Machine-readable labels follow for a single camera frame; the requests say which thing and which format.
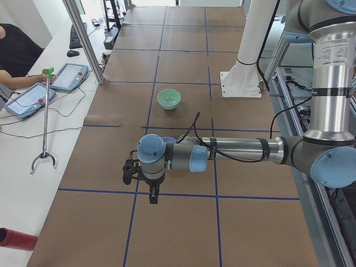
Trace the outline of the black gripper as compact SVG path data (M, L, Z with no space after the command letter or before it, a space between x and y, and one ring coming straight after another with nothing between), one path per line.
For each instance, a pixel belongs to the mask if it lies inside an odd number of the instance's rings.
M162 178L158 179L146 179L145 183L149 185L149 201L150 204L158 204L159 199L159 188L162 183Z

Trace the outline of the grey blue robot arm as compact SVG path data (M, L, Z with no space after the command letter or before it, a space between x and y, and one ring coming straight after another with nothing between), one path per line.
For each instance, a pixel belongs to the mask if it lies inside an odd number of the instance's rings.
M176 142L149 134L137 159L123 167L123 181L142 180L150 203L158 202L167 170L204 172L218 156L240 162L288 165L331 188L355 181L355 138L349 132L355 54L354 1L288 1L286 33L313 40L311 123L301 137L239 139L183 135Z

